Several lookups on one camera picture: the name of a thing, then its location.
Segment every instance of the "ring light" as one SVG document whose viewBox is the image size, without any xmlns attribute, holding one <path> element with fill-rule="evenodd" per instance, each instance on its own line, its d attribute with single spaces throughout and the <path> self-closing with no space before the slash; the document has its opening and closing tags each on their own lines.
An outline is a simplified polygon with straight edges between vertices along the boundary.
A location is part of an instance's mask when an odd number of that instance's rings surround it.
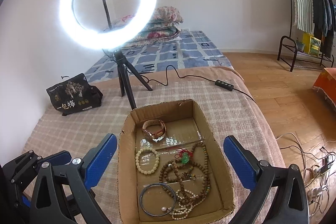
<svg viewBox="0 0 336 224">
<path fill-rule="evenodd" d="M 151 18 L 156 0 L 140 0 L 138 11 L 134 18 L 122 29 L 111 32 L 98 33 L 83 28 L 72 10 L 73 0 L 60 0 L 59 17 L 68 35 L 84 47 L 93 49 L 112 49 L 121 46 L 135 37 Z"/>
</svg>

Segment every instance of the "mini tripod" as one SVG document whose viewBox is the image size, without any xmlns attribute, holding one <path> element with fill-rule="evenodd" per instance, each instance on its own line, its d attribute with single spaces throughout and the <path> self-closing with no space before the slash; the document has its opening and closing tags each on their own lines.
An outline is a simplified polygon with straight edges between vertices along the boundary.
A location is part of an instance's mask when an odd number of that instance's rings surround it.
<svg viewBox="0 0 336 224">
<path fill-rule="evenodd" d="M 110 31 L 112 30 L 112 24 L 110 19 L 109 10 L 107 8 L 106 0 L 102 0 L 104 5 L 104 10 L 106 14 L 106 19 L 109 25 Z M 113 51 L 115 56 L 115 61 L 117 63 L 117 70 L 118 70 L 118 77 L 119 77 L 119 84 L 121 90 L 121 96 L 125 95 L 125 90 L 127 93 L 129 104 L 131 108 L 134 109 L 137 107 L 134 100 L 134 95 L 132 92 L 132 87 L 129 82 L 127 68 L 134 74 L 135 77 L 139 79 L 139 81 L 149 90 L 152 91 L 153 89 L 146 83 L 146 81 L 141 77 L 140 73 L 134 68 L 134 66 L 127 61 L 126 56 L 122 53 L 120 49 Z"/>
</svg>

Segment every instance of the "green jade pendant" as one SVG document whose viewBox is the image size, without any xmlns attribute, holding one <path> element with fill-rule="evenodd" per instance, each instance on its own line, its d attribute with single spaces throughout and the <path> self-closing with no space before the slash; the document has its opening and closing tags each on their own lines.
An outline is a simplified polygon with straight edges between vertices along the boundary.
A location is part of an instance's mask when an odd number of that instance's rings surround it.
<svg viewBox="0 0 336 224">
<path fill-rule="evenodd" d="M 189 161 L 189 155 L 188 155 L 187 152 L 184 152 L 184 153 L 182 154 L 182 160 L 181 160 L 181 163 L 186 164 L 188 161 Z"/>
</svg>

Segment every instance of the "blue checkered mattress cover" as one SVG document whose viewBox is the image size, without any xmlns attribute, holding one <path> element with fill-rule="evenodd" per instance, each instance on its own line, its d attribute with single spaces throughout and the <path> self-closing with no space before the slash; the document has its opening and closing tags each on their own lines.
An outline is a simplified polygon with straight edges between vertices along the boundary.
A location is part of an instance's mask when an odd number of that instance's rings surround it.
<svg viewBox="0 0 336 224">
<path fill-rule="evenodd" d="M 233 69 L 228 58 L 204 32 L 182 32 L 180 37 L 181 40 L 132 47 L 122 51 L 140 73 L 162 71 L 168 65 L 173 65 L 176 69 L 209 66 L 225 66 Z M 104 56 L 85 75 L 89 83 L 117 78 L 117 64 Z"/>
</svg>

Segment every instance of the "bed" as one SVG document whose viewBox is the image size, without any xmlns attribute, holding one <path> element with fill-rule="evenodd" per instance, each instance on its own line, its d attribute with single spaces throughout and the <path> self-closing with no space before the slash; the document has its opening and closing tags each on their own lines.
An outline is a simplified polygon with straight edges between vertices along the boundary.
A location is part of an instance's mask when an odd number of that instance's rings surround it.
<svg viewBox="0 0 336 224">
<path fill-rule="evenodd" d="M 237 89 L 249 94 L 240 75 L 227 66 L 185 68 L 179 70 L 179 73 L 214 80 L 225 79 Z M 265 159 L 273 166 L 285 167 L 269 125 L 250 98 L 236 91 L 221 89 L 199 78 L 179 79 L 174 70 L 168 71 L 167 75 L 169 85 L 153 84 L 151 92 L 147 91 L 134 76 L 130 77 L 138 107 L 163 101 L 194 99 L 201 107 L 222 152 L 224 138 L 234 135 L 257 159 Z M 147 76 L 163 82 L 166 78 L 164 71 L 149 73 Z M 38 155 L 46 157 L 61 150 L 68 150 L 75 158 L 83 157 L 90 148 L 97 146 L 107 133 L 115 134 L 119 141 L 121 128 L 131 111 L 127 96 L 120 96 L 118 79 L 101 81 L 95 85 L 104 94 L 101 107 L 64 117 L 50 105 L 26 142 L 24 152 L 33 149 Z M 229 167 L 234 186 L 235 208 L 232 214 L 216 223 L 228 223 L 249 195 L 249 190 L 242 187 L 230 164 Z M 118 151 L 114 154 L 99 184 L 93 188 L 98 204 L 112 223 L 122 223 L 118 207 L 117 170 Z M 26 193 L 32 193 L 32 186 Z M 256 224 L 263 222 L 274 195 L 275 189 L 272 188 Z M 81 216 L 76 217 L 76 220 L 78 223 L 85 223 Z"/>
<path fill-rule="evenodd" d="M 176 69 L 209 66 L 233 68 L 228 58 L 202 31 L 182 32 L 180 40 L 132 47 L 122 51 L 140 73 L 163 71 L 168 65 L 173 65 Z M 89 83 L 117 78 L 117 64 L 105 55 L 85 73 L 85 76 Z"/>
</svg>

